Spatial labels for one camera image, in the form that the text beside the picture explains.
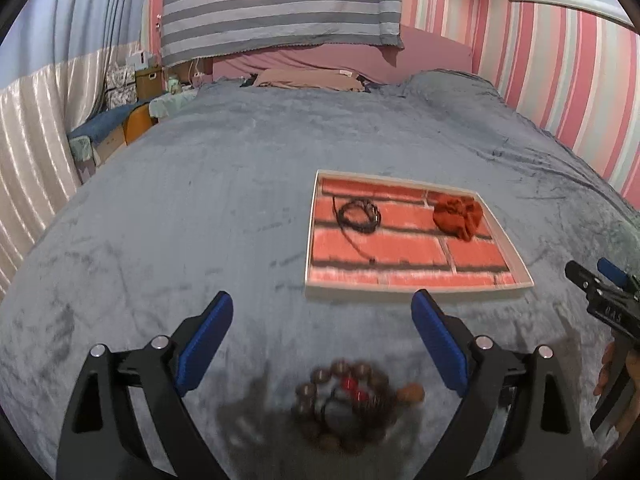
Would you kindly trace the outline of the orange scrunchie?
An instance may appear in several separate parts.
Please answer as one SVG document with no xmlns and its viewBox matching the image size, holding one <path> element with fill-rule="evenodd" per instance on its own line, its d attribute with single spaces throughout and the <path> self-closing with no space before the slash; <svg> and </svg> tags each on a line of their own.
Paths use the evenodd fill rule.
<svg viewBox="0 0 640 480">
<path fill-rule="evenodd" d="M 484 210 L 470 196 L 440 194 L 433 211 L 433 221 L 443 233 L 470 242 L 477 233 Z"/>
</svg>

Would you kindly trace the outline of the white tray brick-pattern lining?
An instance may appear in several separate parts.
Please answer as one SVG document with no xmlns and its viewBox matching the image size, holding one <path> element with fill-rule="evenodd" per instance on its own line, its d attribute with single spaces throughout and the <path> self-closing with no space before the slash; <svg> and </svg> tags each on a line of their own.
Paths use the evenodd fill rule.
<svg viewBox="0 0 640 480">
<path fill-rule="evenodd" d="M 440 194 L 470 196 L 484 217 L 470 242 L 433 221 Z M 318 296 L 516 294 L 534 286 L 480 194 L 433 183 L 319 170 L 312 189 L 304 283 Z"/>
</svg>

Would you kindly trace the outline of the grey plush bed blanket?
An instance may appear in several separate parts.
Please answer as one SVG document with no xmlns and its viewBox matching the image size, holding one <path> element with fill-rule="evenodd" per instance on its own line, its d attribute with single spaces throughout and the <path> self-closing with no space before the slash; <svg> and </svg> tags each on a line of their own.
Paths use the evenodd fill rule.
<svg viewBox="0 0 640 480">
<path fill-rule="evenodd" d="M 100 169 L 53 219 L 1 305 L 1 404 L 48 474 L 82 363 L 102 342 L 137 349 L 204 310 L 220 290 L 229 333 L 186 397 L 235 479 L 410 479 L 458 397 L 440 380 L 406 298 L 304 291 L 320 169 L 380 174 L 480 194 L 535 285 L 512 297 L 440 298 L 504 348 L 558 352 L 582 420 L 610 332 L 565 278 L 575 260 L 637 271 L 639 215 L 585 162 L 506 106 L 486 80 L 434 70 L 369 93 L 205 88 Z M 318 365 L 370 360 L 424 403 L 357 456 L 323 453 L 291 417 Z"/>
</svg>

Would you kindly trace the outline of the white shiny curtain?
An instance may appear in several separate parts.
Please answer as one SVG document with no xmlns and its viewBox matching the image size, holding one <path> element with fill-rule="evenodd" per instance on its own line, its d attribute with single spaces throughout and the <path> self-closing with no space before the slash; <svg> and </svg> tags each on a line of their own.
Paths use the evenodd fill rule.
<svg viewBox="0 0 640 480">
<path fill-rule="evenodd" d="M 49 64 L 1 90 L 1 292 L 80 187 L 67 133 L 104 96 L 106 74 L 137 41 Z"/>
</svg>

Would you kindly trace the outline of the blue cloth on furniture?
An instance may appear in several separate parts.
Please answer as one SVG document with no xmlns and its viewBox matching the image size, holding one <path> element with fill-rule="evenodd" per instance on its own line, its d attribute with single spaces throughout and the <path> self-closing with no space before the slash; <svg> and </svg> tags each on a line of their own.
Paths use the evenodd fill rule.
<svg viewBox="0 0 640 480">
<path fill-rule="evenodd" d="M 129 103 L 101 112 L 71 131 L 67 135 L 67 139 L 71 141 L 86 136 L 92 143 L 100 144 L 116 127 L 126 122 L 128 117 L 143 105 L 144 102 Z"/>
</svg>

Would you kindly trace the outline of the brown storage box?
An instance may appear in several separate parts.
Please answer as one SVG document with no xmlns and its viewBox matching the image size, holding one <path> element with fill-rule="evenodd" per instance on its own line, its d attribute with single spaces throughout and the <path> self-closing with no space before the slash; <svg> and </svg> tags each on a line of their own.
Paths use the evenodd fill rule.
<svg viewBox="0 0 640 480">
<path fill-rule="evenodd" d="M 136 70 L 134 72 L 139 101 L 147 101 L 161 96 L 164 92 L 163 69 L 160 66 Z"/>
</svg>

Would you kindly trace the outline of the pink headboard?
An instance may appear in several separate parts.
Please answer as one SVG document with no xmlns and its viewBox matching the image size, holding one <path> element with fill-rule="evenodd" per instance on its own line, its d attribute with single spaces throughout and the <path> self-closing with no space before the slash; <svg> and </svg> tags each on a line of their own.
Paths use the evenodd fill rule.
<svg viewBox="0 0 640 480">
<path fill-rule="evenodd" d="M 402 26 L 401 49 L 365 44 L 322 44 L 313 47 L 269 48 L 213 60 L 213 76 L 238 79 L 270 68 L 349 70 L 376 84 L 399 84 L 428 70 L 472 70 L 472 50 L 460 42 Z"/>
</svg>

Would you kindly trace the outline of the beige folded cloth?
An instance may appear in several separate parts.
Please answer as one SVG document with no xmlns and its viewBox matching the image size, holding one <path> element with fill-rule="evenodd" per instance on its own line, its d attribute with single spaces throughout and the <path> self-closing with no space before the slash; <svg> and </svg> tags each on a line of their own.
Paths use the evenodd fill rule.
<svg viewBox="0 0 640 480">
<path fill-rule="evenodd" d="M 323 89 L 345 92 L 363 92 L 358 76 L 348 70 L 298 70 L 297 68 L 270 68 L 257 75 L 254 87 L 280 89 Z"/>
</svg>

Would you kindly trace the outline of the grey striped pillow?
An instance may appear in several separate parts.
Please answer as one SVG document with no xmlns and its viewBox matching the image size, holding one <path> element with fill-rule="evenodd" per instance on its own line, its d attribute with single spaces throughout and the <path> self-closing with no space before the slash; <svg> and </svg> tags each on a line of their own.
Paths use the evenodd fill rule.
<svg viewBox="0 0 640 480">
<path fill-rule="evenodd" d="M 163 0 L 162 58 L 173 66 L 275 47 L 399 48 L 401 0 Z"/>
</svg>

